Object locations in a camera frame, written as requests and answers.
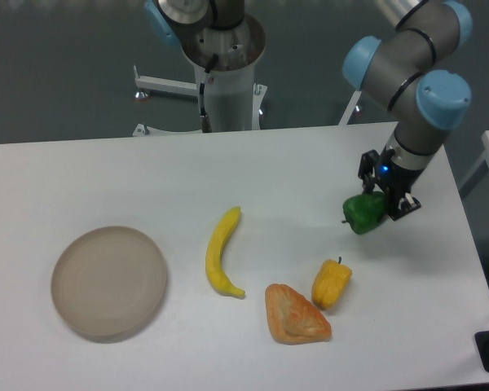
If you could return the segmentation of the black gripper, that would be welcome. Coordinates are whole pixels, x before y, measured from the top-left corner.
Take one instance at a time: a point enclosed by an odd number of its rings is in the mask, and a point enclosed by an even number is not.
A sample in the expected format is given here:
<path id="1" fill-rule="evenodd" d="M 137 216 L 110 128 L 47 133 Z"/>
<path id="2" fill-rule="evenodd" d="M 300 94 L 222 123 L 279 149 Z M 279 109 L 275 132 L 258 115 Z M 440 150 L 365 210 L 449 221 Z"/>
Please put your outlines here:
<path id="1" fill-rule="evenodd" d="M 412 186 L 424 169 L 407 169 L 394 160 L 396 151 L 385 148 L 381 155 L 376 150 L 365 152 L 359 162 L 358 178 L 363 191 L 379 186 L 385 193 L 386 214 L 397 221 L 421 208 L 421 202 L 411 195 Z"/>

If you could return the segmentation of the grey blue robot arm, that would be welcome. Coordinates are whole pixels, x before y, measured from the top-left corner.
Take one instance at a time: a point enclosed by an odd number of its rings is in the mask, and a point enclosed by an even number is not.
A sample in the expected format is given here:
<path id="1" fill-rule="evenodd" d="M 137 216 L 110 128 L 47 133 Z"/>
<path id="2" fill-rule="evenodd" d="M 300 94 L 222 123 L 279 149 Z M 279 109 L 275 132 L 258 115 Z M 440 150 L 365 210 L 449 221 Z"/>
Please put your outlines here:
<path id="1" fill-rule="evenodd" d="M 473 30 L 471 14 L 455 1 L 379 1 L 395 36 L 367 36 L 347 53 L 343 77 L 383 107 L 397 125 L 380 151 L 365 152 L 358 176 L 363 191 L 343 204 L 354 231 L 399 220 L 420 208 L 412 186 L 452 130 L 463 121 L 472 92 L 438 62 L 460 49 Z M 266 34 L 242 1 L 147 1 L 154 33 L 181 48 L 194 68 L 194 95 L 205 133 L 251 130 L 254 68 Z"/>

